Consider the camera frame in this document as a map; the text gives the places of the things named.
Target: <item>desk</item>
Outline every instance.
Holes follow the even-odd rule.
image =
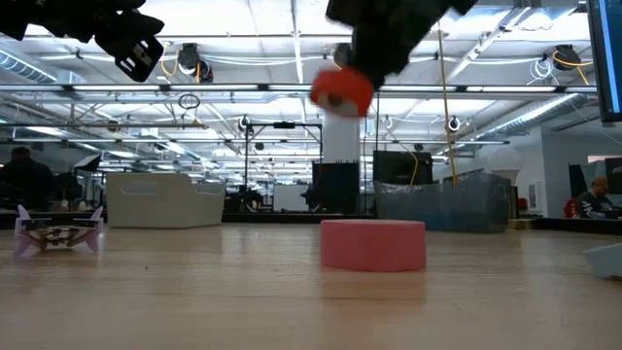
[[[532,221],[531,228],[622,235],[622,220],[539,218]]]

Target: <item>fluorescent light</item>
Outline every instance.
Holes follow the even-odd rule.
[[[456,87],[447,87],[448,92],[453,92]],[[415,91],[415,92],[441,92],[443,87],[440,86],[383,86],[380,91]]]
[[[505,141],[456,141],[456,145],[505,145]]]
[[[566,92],[596,93],[596,87],[566,87]]]
[[[59,85],[1,85],[0,91],[63,91]]]
[[[273,91],[311,91],[310,85],[270,85],[268,86],[269,90]]]
[[[467,87],[467,92],[553,92],[557,87]]]
[[[165,144],[164,147],[166,147],[167,149],[175,152],[176,154],[183,155],[183,154],[186,153],[186,150],[182,146],[180,146],[180,145],[178,145],[178,144],[176,144],[174,142],[169,142],[169,143]]]
[[[313,158],[319,159],[320,155],[249,155],[249,158]]]
[[[83,143],[83,142],[88,142],[88,143],[115,143],[115,142],[117,142],[117,140],[115,140],[115,139],[69,139],[67,141],[68,142],[73,142],[73,143]]]
[[[41,132],[41,133],[45,133],[47,135],[51,135],[51,136],[64,136],[65,133],[53,128],[53,127],[44,127],[44,126],[29,126],[27,127],[28,130],[31,131],[36,131],[36,132]]]
[[[36,143],[61,143],[62,140],[61,139],[52,139],[52,138],[17,138],[17,139],[12,139],[12,141],[14,142],[24,142],[24,143],[29,143],[29,142],[36,142]]]
[[[108,151],[108,153],[113,156],[117,156],[121,158],[135,158],[136,157],[136,155],[134,155],[133,153],[125,152],[125,151]]]
[[[257,85],[174,85],[170,87],[173,91],[257,91]]]
[[[113,85],[113,86],[89,86],[75,85],[75,91],[159,91],[159,86],[154,85]]]
[[[101,151],[100,149],[98,149],[96,147],[93,147],[93,146],[90,146],[90,145],[87,145],[87,144],[79,143],[78,145],[80,147],[82,147],[82,148],[87,149],[87,150],[91,150],[91,151],[95,151],[95,152],[100,152]]]
[[[166,82],[167,84],[173,84],[171,83],[171,81],[168,80],[168,78],[164,77],[164,76],[157,76],[158,80],[162,80],[164,82]]]

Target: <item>ceiling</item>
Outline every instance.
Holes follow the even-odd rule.
[[[328,0],[148,0],[141,8],[141,12],[159,18],[166,24],[158,39],[167,46],[161,63],[169,72],[174,70],[174,58],[182,44],[196,43],[203,59],[209,62],[214,71],[214,84],[308,85],[323,67],[332,65],[330,53],[334,45],[349,42],[351,32],[349,28],[326,20],[327,2]],[[591,61],[587,16],[585,13],[575,11],[576,2],[544,1],[544,6],[547,3],[555,3],[557,6],[533,9],[527,18],[523,17],[518,23],[512,21],[524,12],[512,10],[511,4],[507,3],[511,2],[480,1],[480,4],[485,5],[476,6],[464,17],[448,13],[441,20],[440,28],[445,34],[442,41],[446,57],[445,69],[452,75],[447,84],[468,86],[584,84],[576,71],[546,72],[544,68],[549,63],[540,63],[537,68],[540,72],[546,73],[546,78],[539,78],[535,71],[535,66],[543,54],[547,53],[550,56],[557,45],[571,44],[584,61]],[[506,27],[507,31],[503,33],[496,31],[501,24],[508,21],[511,24]],[[297,35],[294,35],[294,28],[297,29]],[[490,33],[494,34],[493,39],[487,40]],[[43,70],[72,71],[82,76],[89,84],[133,83],[93,42],[81,44],[73,39],[53,38],[45,28],[37,26],[30,26],[27,34],[22,42],[0,37],[0,45],[24,54],[32,64]],[[297,45],[299,57],[296,57]],[[387,83],[399,86],[439,85],[440,62],[434,59],[438,50],[437,30],[433,30],[412,52],[411,64],[400,75],[390,77]],[[80,53],[82,58],[77,58],[77,53]],[[460,64],[459,62],[468,54],[471,60],[466,64]],[[594,84],[591,66],[585,67],[584,72],[590,80],[589,83]],[[0,69],[0,83],[32,84],[2,69]],[[167,75],[158,66],[146,82],[158,85],[168,83],[192,84],[193,81],[179,70],[174,75]],[[119,96],[133,98],[140,103],[120,104],[116,102]],[[230,96],[231,94],[226,92],[203,93],[200,95],[202,105],[184,115],[184,123],[191,123],[197,119],[208,125],[208,129],[155,125],[157,135],[172,139],[235,138],[239,136],[236,130],[241,116],[247,116],[254,123],[277,121],[321,123],[324,117],[323,111],[313,106],[304,94],[280,95],[278,98],[272,98],[274,94],[264,92],[237,92],[235,101],[227,100]],[[398,139],[443,138],[445,108],[441,94],[417,95],[417,98],[413,96],[389,97],[381,94],[380,100],[375,99],[373,102],[373,106],[378,106],[379,109],[376,108],[377,111],[370,109],[370,117],[376,113],[382,116],[383,123]],[[171,124],[180,123],[185,113],[177,104],[179,94],[155,96],[152,92],[88,93],[86,97],[92,97],[91,103],[67,99],[54,100],[53,94],[44,96],[37,92],[16,92],[11,93],[9,97],[12,98],[10,102],[13,103],[13,107],[15,103],[23,101],[24,104],[36,105],[37,108],[43,109],[40,112],[49,111],[56,119],[72,118],[72,123],[77,123],[78,117],[79,123],[82,124],[107,123],[109,120],[121,123]],[[549,97],[535,95],[499,97],[482,93],[463,98],[450,95],[448,111],[451,116],[456,116],[464,122],[463,127],[471,128],[469,132],[475,132],[476,129],[485,128],[519,107],[546,98]],[[263,99],[270,102],[259,102]],[[32,116],[42,118],[43,114]],[[50,120],[41,119],[41,123]],[[111,133],[105,129],[83,128],[80,132],[84,131],[93,137],[136,137],[136,130],[131,129]],[[66,129],[63,132],[78,134],[75,129]],[[368,135],[373,136],[374,132],[375,130],[368,130]],[[378,132],[382,139],[392,138],[384,126],[381,126]],[[287,145],[287,148],[284,145],[266,145],[265,150],[259,152],[263,154],[313,155],[319,151],[319,146],[311,142],[312,136],[302,128],[292,130],[267,128],[257,137],[258,140],[260,138],[309,140],[305,144]],[[182,146],[208,160],[236,159],[234,149],[239,148],[239,145],[233,146],[232,149],[231,145],[215,143],[203,145],[192,143]],[[387,147],[399,149],[399,145]],[[160,151],[150,154],[151,151],[153,150],[147,150],[147,146],[143,150],[139,148],[134,150],[142,156],[151,156],[151,159],[167,157],[168,151],[164,151],[164,155]]]

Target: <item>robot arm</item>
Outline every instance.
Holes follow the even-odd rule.
[[[340,72],[318,76],[311,99],[345,117],[364,117],[373,92],[399,74],[410,52],[450,8],[465,15],[476,0],[330,0],[327,17],[353,28],[352,54]]]
[[[0,32],[21,41],[28,24],[37,24],[83,43],[94,36],[128,77],[143,83],[164,53],[155,37],[164,23],[138,12],[145,1],[0,0]]]

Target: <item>white wall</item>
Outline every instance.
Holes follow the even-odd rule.
[[[544,190],[541,194],[542,210],[537,212],[543,216],[548,215],[548,205],[546,200],[546,183],[544,177],[544,157],[542,151],[542,129],[537,126],[529,130],[525,136],[512,136],[508,138],[510,146],[518,151],[523,157],[523,166],[516,178],[516,187],[518,188],[518,196],[521,198],[529,197],[529,184],[541,181],[544,184]],[[488,156],[491,155],[499,147],[506,146],[484,146],[477,151],[475,158],[457,158],[456,170],[458,174],[484,169],[490,172],[488,167]],[[433,177],[435,180],[447,178],[451,176],[451,167],[449,165],[434,166]]]
[[[546,174],[548,214],[552,218],[564,216],[564,205],[570,199],[569,165],[587,164],[588,156],[622,155],[622,127],[602,127],[599,121],[576,126],[568,131],[552,132],[543,129],[543,153]]]

